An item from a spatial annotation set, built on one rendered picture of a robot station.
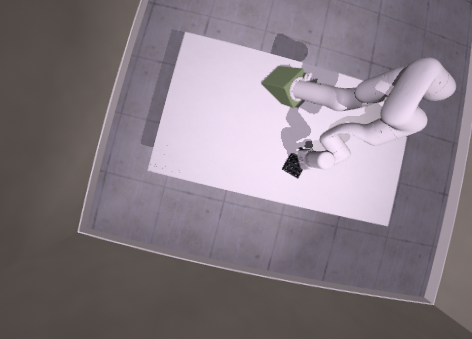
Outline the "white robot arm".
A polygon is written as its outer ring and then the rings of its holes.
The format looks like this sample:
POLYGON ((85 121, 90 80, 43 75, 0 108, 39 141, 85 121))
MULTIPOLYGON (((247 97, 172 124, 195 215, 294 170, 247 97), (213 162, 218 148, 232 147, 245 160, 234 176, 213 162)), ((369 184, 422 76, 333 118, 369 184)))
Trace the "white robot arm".
POLYGON ((309 82, 311 77, 312 73, 309 73, 292 82, 292 100, 300 101, 298 98, 302 98, 335 111, 358 109, 386 100, 380 119, 368 124, 342 123, 320 135, 320 143, 326 151, 314 151, 311 148, 305 156, 305 163, 309 167, 324 170, 351 156, 350 149, 339 134, 353 135, 373 146, 414 134, 427 125, 427 116, 418 106, 421 99, 443 100, 456 89, 453 77, 437 59, 431 57, 417 59, 408 66, 366 79, 355 88, 320 85, 309 82))

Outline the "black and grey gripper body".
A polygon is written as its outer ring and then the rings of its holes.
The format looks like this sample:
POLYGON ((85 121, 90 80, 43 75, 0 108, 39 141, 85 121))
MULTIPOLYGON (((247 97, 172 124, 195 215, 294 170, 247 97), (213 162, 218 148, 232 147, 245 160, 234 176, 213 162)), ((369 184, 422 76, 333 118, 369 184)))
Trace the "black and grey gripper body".
POLYGON ((304 163, 305 156, 306 156, 306 154, 309 152, 309 151, 305 151, 305 150, 308 150, 308 149, 305 148, 305 149, 301 149, 301 150, 298 150, 298 151, 297 151, 297 156, 298 156, 298 160, 299 160, 300 167, 301 167, 301 169, 303 169, 303 170, 314 169, 314 168, 311 168, 311 167, 307 166, 307 164, 304 163), (309 169, 309 168, 310 168, 310 169, 309 169))

